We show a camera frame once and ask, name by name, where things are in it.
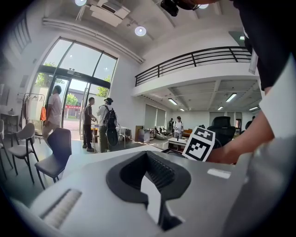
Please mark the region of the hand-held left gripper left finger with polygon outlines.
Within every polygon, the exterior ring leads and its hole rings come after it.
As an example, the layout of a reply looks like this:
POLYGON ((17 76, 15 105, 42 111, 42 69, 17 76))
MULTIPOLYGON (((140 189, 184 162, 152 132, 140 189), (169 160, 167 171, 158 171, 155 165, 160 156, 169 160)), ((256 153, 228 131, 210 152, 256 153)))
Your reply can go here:
POLYGON ((12 200, 21 219, 40 237, 155 237, 162 229, 144 204, 118 198, 107 172, 125 154, 83 166, 44 190, 26 207, 12 200))

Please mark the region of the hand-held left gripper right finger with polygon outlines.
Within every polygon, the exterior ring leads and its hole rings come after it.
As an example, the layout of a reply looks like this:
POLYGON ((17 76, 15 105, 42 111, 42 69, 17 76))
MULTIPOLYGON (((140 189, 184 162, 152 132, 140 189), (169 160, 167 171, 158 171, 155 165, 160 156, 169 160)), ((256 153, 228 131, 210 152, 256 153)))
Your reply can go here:
POLYGON ((296 176, 296 139, 276 138, 236 165, 194 162, 182 197, 162 202, 149 181, 148 213, 168 237, 270 237, 278 232, 296 176))

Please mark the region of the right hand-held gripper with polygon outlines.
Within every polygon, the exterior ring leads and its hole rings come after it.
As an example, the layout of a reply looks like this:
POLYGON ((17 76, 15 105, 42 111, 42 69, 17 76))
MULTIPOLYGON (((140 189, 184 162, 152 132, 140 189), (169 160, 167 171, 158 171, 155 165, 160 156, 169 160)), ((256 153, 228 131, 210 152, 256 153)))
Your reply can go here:
POLYGON ((213 150, 216 133, 202 127, 192 131, 182 155, 187 159, 205 162, 213 150))

